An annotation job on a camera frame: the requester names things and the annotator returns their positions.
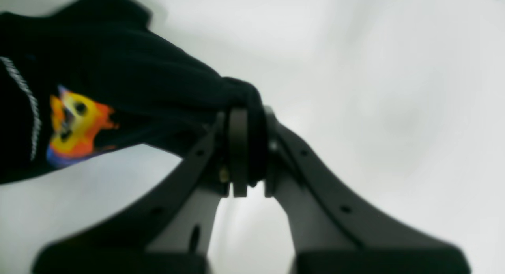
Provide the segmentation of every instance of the metal bolt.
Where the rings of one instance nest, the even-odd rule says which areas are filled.
[[[230,181],[230,172],[226,166],[222,166],[219,170],[219,181],[221,183],[227,183]]]

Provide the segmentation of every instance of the cartoon face print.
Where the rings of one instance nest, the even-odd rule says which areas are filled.
[[[54,134],[47,148],[47,160],[57,167],[89,159],[114,147],[95,147],[101,130],[117,129],[110,120],[111,107],[59,86],[60,97],[51,96]]]

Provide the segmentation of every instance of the white surface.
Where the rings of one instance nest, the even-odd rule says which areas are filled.
[[[505,0],[140,1],[155,32],[258,86],[360,195],[462,247],[475,274],[505,273]],[[0,186],[0,273],[27,273],[44,243],[119,210],[177,162],[138,146]],[[259,188],[220,204],[216,274],[287,271],[286,217]]]

